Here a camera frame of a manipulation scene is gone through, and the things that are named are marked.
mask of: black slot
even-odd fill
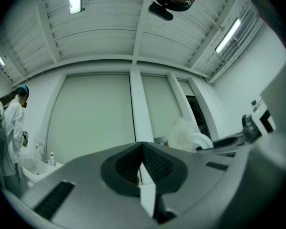
[[[34,211],[45,219],[50,220],[74,187],[74,184],[62,181]]]
[[[226,171],[229,168],[229,166],[222,165],[222,164],[215,163],[215,162],[208,162],[205,165],[212,167],[214,169],[223,170],[223,171]]]

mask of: bottle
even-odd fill
[[[55,163],[55,159],[54,159],[54,155],[53,155],[54,153],[53,152],[51,152],[51,155],[50,155],[50,165],[51,166],[54,166],[54,165],[56,165],[56,163]]]

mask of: white cloth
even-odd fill
[[[22,146],[22,132],[24,111],[16,96],[4,107],[5,125],[3,127],[7,141],[7,150],[3,158],[2,173],[4,176],[16,174],[15,164],[19,163],[19,154]]]

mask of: sink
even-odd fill
[[[21,164],[23,174],[34,183],[39,182],[63,166],[61,163],[56,163],[55,166],[51,166],[49,162],[45,164],[37,159],[31,158],[23,158]]]

